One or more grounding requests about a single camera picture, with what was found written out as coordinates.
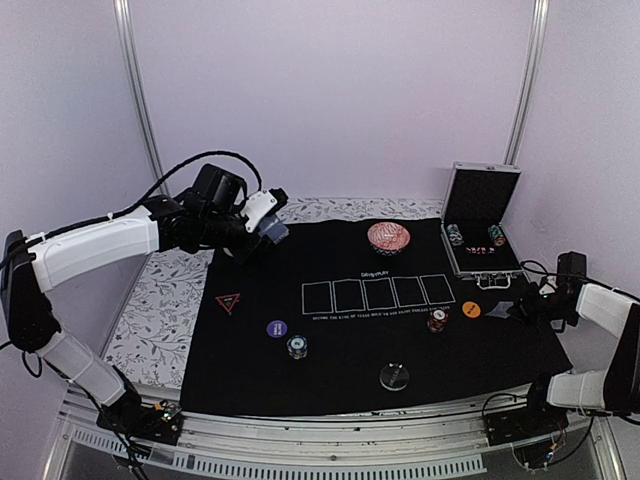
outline aluminum case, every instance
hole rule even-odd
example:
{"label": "aluminum case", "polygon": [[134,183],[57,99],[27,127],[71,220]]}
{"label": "aluminum case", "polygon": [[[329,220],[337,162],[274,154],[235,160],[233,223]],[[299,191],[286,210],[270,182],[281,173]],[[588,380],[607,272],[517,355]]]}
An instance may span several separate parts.
{"label": "aluminum case", "polygon": [[[520,169],[515,166],[461,162],[453,165],[441,215],[442,242],[454,274],[475,280],[482,289],[509,288],[512,278],[524,273],[502,225],[519,177]],[[462,232],[462,247],[449,242],[446,227],[452,223]],[[467,253],[466,247],[491,245],[487,232],[490,225],[502,228],[507,244],[496,247],[494,255]]]}

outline white panel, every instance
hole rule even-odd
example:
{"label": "white panel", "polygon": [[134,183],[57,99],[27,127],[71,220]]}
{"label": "white panel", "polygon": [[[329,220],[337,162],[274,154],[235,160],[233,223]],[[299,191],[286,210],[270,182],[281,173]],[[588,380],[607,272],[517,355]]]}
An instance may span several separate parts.
{"label": "white panel", "polygon": [[150,216],[149,210],[138,207],[124,217],[78,228],[30,248],[40,290],[46,293],[99,267],[157,251],[158,225]]}
{"label": "white panel", "polygon": [[61,332],[54,334],[49,343],[37,350],[37,354],[64,373],[69,382],[93,395],[101,405],[113,405],[125,391],[120,375],[64,327]]}
{"label": "white panel", "polygon": [[629,297],[590,283],[580,290],[576,311],[580,317],[620,338],[633,303]]}
{"label": "white panel", "polygon": [[549,383],[547,402],[562,408],[603,410],[606,376],[606,370],[555,375]]}
{"label": "white panel", "polygon": [[293,196],[442,198],[454,161],[504,158],[533,4],[131,2],[165,168],[224,148]]}

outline poker mat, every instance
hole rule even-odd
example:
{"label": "poker mat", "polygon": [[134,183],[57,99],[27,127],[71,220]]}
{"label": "poker mat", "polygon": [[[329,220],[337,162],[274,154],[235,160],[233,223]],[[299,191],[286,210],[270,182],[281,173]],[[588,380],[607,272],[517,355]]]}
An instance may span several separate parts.
{"label": "poker mat", "polygon": [[[309,416],[404,408],[496,392],[572,366],[546,325],[483,313],[524,291],[482,291],[454,277],[440,220],[393,220],[411,234],[400,254],[375,253],[367,230],[379,220],[290,225],[276,248],[238,265],[216,251],[209,266],[180,403],[216,415]],[[427,328],[429,311],[449,321]],[[281,337],[271,322],[286,324]],[[307,339],[307,356],[287,350]],[[395,362],[410,375],[401,391],[380,383]]]}

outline poker chip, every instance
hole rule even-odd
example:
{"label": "poker chip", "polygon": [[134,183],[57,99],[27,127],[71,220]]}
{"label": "poker chip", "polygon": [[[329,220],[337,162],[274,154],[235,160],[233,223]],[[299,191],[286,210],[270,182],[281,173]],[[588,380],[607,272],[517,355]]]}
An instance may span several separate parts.
{"label": "poker chip", "polygon": [[301,335],[294,335],[287,341],[287,350],[294,360],[302,360],[307,356],[307,339]]}
{"label": "poker chip", "polygon": [[462,238],[462,233],[460,233],[460,228],[455,223],[452,223],[447,227],[447,236],[449,237],[449,243],[454,247],[461,247],[464,245],[464,239]]}
{"label": "poker chip", "polygon": [[267,333],[272,338],[284,337],[287,333],[287,324],[282,320],[274,320],[267,325]]}
{"label": "poker chip", "polygon": [[367,238],[376,253],[392,256],[404,250],[411,240],[411,235],[402,225],[393,222],[380,222],[369,228]]}
{"label": "poker chip", "polygon": [[409,370],[402,364],[389,363],[380,371],[380,384],[389,391],[399,392],[409,384]]}
{"label": "poker chip", "polygon": [[444,330],[444,326],[449,321],[449,316],[444,310],[434,310],[429,315],[429,321],[427,322],[427,327],[433,333],[440,333]]}
{"label": "poker chip", "polygon": [[462,305],[462,313],[464,313],[469,318],[478,318],[482,311],[480,310],[480,305],[475,302],[465,302]]}
{"label": "poker chip", "polygon": [[489,237],[495,247],[502,247],[507,243],[507,238],[504,236],[502,228],[499,225],[491,225],[489,227]]}

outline case lid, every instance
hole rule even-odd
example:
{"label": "case lid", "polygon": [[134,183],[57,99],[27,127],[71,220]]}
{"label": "case lid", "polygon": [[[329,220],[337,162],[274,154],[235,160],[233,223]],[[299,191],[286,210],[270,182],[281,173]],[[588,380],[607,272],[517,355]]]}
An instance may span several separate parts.
{"label": "case lid", "polygon": [[515,166],[454,163],[444,223],[500,223],[518,178],[520,169]]}

